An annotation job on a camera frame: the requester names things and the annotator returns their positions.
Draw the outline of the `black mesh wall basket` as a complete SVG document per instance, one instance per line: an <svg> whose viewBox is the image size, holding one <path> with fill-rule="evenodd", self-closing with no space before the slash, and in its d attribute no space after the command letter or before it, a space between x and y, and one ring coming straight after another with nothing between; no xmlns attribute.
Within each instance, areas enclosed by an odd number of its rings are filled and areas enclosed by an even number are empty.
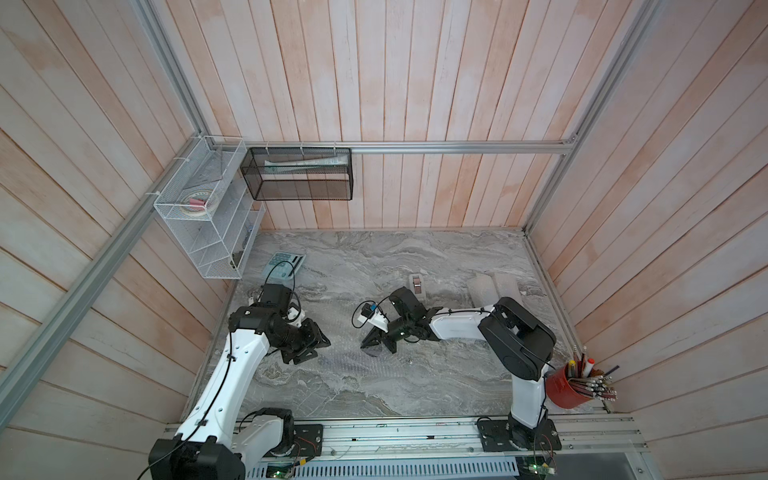
<svg viewBox="0 0 768 480"><path fill-rule="evenodd" d="M352 153L342 148L250 147L240 172L256 201L350 201Z"/></svg>

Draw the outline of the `red pen cup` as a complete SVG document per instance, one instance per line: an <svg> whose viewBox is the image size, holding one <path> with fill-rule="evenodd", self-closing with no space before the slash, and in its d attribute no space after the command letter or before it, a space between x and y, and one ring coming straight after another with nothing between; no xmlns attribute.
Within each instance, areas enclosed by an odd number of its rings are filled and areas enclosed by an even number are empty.
<svg viewBox="0 0 768 480"><path fill-rule="evenodd" d="M573 409L592 400L591 395L579 393L568 382L567 367L563 365L545 378L546 394L549 400L563 409Z"/></svg>

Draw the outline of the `white mesh wall shelf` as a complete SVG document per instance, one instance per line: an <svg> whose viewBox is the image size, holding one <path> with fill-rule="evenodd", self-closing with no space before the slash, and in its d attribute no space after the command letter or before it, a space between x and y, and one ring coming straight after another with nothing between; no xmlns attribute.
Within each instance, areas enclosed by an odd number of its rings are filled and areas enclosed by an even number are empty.
<svg viewBox="0 0 768 480"><path fill-rule="evenodd" d="M154 207L198 273L239 280L264 216L241 172L240 137L197 136L174 159Z"/></svg>

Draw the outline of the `pens in cup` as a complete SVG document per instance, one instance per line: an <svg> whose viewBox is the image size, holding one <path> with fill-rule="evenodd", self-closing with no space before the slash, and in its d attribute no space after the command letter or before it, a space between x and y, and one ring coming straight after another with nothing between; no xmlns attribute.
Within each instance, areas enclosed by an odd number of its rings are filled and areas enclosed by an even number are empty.
<svg viewBox="0 0 768 480"><path fill-rule="evenodd" d="M582 396L613 402L618 394L612 375L619 369L616 365L607 371L601 370L593 358L581 352L565 364L566 385Z"/></svg>

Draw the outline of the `light blue desk calculator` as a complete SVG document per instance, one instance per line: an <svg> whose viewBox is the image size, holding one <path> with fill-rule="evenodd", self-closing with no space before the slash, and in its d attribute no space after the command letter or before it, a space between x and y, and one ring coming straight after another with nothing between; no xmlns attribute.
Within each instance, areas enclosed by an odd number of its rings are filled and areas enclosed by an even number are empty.
<svg viewBox="0 0 768 480"><path fill-rule="evenodd" d="M305 259L305 254L277 252L265 265L263 277L267 281L293 280Z"/></svg>

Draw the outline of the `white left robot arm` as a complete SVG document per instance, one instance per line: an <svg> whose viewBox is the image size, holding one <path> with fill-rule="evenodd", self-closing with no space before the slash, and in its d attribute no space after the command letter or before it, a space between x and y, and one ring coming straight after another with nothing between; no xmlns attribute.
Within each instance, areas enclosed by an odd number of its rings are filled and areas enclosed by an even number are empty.
<svg viewBox="0 0 768 480"><path fill-rule="evenodd" d="M246 428L236 422L252 377L269 353L298 365L329 344L292 289L264 284L250 304L230 315L214 373L175 435L155 442L146 473L154 479L243 479L266 455L287 458L291 467L313 459L319 445L296 437L289 409L261 408L249 414Z"/></svg>

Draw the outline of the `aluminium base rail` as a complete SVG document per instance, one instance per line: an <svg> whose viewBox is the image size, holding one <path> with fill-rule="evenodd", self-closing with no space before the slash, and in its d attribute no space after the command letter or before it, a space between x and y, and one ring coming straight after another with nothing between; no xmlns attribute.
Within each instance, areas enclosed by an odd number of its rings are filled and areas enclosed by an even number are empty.
<svg viewBox="0 0 768 480"><path fill-rule="evenodd" d="M295 420L265 408L190 419L152 447L146 479L656 479L627 415L555 415L529 445L500 416Z"/></svg>

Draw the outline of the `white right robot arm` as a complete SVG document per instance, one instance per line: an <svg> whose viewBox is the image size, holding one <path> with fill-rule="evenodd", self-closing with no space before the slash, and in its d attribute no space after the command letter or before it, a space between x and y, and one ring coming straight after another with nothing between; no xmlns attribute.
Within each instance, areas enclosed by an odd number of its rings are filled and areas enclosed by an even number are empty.
<svg viewBox="0 0 768 480"><path fill-rule="evenodd" d="M394 354L401 341L482 340L512 375L511 426L532 434L546 419L544 376L556 336L511 297L483 307L428 308L402 287L379 302L361 302L351 325L371 328L361 343L364 351L384 347Z"/></svg>

